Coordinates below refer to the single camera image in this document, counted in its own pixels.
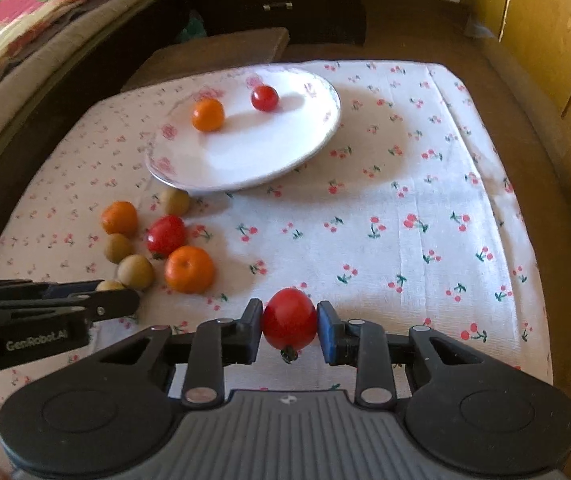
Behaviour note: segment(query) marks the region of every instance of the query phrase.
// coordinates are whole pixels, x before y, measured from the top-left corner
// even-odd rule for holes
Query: tangerine
[[[200,247],[183,246],[168,256],[165,279],[168,286],[184,294],[201,294],[214,281],[214,262]]]
[[[139,228],[136,207],[130,202],[113,202],[101,213],[101,223],[107,234],[120,233],[131,238]]]
[[[223,126],[225,111],[220,101],[202,99],[192,111],[192,125],[200,132],[213,132]]]

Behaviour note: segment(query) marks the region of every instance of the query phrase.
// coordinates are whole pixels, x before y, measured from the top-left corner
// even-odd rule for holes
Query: table
[[[176,332],[238,317],[250,298],[295,286],[329,300],[342,319],[388,332],[428,324],[552,381],[543,292],[515,191],[464,84],[439,65],[317,61],[342,123],[315,157],[277,181],[195,197],[190,243],[218,267],[204,296],[159,279],[137,320],[104,322],[88,348],[0,373],[0,402],[15,388],[150,324]],[[248,72],[252,69],[236,69]],[[176,100],[201,76],[120,94],[96,104],[34,177],[0,239],[0,278],[111,278],[99,215],[130,200],[141,224],[160,216],[146,145]],[[139,238],[142,251],[142,234]],[[396,368],[400,394],[407,394]],[[172,394],[180,390],[180,370]],[[352,368],[323,364],[318,342],[286,365],[263,343],[256,364],[226,368],[230,388],[354,387]]]

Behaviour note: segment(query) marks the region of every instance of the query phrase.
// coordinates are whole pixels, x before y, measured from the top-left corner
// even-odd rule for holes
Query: drawer handle
[[[292,10],[293,5],[292,2],[277,2],[273,4],[263,4],[263,10],[265,10],[265,12],[269,12],[272,9]]]

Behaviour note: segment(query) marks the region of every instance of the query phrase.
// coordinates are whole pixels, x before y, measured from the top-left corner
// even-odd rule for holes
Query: red tomato
[[[262,318],[265,339],[281,350],[285,362],[297,358],[296,352],[309,345],[317,333],[317,311],[297,288],[279,290],[267,303]]]
[[[271,112],[279,104],[279,94],[268,85],[259,85],[252,90],[252,106],[262,112]]]
[[[159,218],[148,229],[148,250],[155,256],[169,256],[186,245],[185,224],[178,216]]]

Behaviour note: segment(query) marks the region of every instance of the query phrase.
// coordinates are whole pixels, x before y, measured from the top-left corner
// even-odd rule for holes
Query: tomato stem
[[[281,350],[281,357],[287,364],[291,364],[292,361],[296,361],[299,358],[299,354],[292,346],[288,345]]]

